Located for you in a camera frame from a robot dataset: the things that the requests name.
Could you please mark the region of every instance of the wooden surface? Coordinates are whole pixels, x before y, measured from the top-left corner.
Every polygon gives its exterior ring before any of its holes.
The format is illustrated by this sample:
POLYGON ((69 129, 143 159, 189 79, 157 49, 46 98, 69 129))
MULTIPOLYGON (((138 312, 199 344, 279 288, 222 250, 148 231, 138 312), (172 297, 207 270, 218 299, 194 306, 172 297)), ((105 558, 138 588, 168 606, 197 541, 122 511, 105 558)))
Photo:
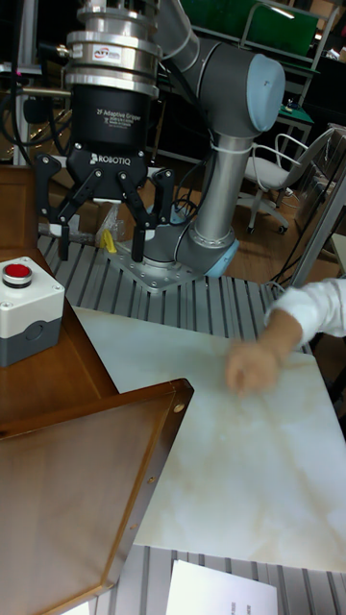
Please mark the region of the wooden surface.
POLYGON ((2 615, 60 612, 117 581, 191 394, 117 395, 0 442, 2 615))
MULTIPOLYGON (((39 250, 19 251, 48 267, 39 250)), ((19 256, 18 251, 0 251, 0 261, 19 256)), ((89 404, 115 395, 117 390, 88 341, 70 305, 65 302, 59 344, 10 367, 0 369, 0 431, 23 421, 47 424, 47 414, 89 404)))
POLYGON ((36 245, 34 171, 26 166, 0 166, 0 249, 36 245))

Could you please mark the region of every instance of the white marble surface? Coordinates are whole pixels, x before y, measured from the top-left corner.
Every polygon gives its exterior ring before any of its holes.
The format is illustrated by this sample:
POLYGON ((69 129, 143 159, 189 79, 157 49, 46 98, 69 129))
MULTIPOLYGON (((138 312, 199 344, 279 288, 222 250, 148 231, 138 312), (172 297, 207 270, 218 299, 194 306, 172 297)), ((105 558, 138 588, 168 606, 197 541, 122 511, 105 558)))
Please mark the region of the white marble surface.
POLYGON ((195 388, 138 544, 346 573, 346 447, 313 357, 240 401, 223 381, 228 340, 76 312, 120 392, 195 388))

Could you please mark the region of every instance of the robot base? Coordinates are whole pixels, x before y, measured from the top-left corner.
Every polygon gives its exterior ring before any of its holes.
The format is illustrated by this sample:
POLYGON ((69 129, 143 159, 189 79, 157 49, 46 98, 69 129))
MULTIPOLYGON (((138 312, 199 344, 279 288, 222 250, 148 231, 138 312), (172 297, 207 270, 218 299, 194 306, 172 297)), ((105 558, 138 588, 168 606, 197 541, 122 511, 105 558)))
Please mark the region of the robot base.
POLYGON ((101 259, 110 260, 111 267, 123 270, 128 278, 152 294, 203 277, 203 274, 193 272, 178 262, 159 263, 148 258, 143 262, 134 262, 130 252, 131 242, 116 244, 116 249, 115 255, 103 251, 101 259))

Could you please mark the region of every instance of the yellow object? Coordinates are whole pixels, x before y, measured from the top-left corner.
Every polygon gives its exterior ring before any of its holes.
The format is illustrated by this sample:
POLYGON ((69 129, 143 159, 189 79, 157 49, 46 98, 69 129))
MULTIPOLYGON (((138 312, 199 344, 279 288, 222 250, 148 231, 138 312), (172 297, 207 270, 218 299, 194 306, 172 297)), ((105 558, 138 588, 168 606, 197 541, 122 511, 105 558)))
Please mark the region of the yellow object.
POLYGON ((117 252, 109 229, 105 229, 101 235, 100 248, 106 248, 110 254, 116 254, 117 252))

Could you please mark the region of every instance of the chair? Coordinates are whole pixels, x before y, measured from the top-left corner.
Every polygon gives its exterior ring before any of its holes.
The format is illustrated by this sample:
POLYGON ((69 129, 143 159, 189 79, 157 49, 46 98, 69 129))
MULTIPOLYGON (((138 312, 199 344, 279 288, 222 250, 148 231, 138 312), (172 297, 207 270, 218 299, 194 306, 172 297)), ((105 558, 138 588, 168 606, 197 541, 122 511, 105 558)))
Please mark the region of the chair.
POLYGON ((257 184, 259 189, 255 197, 240 192, 236 202, 237 205, 251 208, 251 218, 247 228, 249 234, 252 234, 255 230, 255 220, 259 209, 265 213, 270 213, 270 215, 281 223, 281 226, 279 227, 280 234, 284 234, 286 232, 289 226, 288 222, 278 211, 276 211, 276 208, 279 206, 282 198, 284 197, 285 189, 295 184, 295 182, 300 179, 309 163, 315 158, 322 147, 324 147, 333 132, 334 128, 330 128, 328 131, 315 139, 310 147, 307 147, 307 145, 304 145, 304 143, 301 143, 292 136, 284 134, 279 134, 276 136, 275 149, 267 147, 266 145, 259 145, 257 143, 253 144, 253 154, 247 161, 244 177, 247 180, 254 182, 254 184, 257 184), (281 136, 285 139, 293 141, 294 143, 297 143, 299 147, 304 149, 303 154, 297 160, 294 160, 279 151, 279 138, 281 136), (276 155, 277 163, 257 157, 257 151, 259 149, 273 152, 276 155), (289 171, 285 171, 282 168, 282 159, 286 159, 291 162, 292 166, 289 171), (270 189, 279 190, 281 192, 276 203, 262 198, 263 192, 268 192, 270 189))

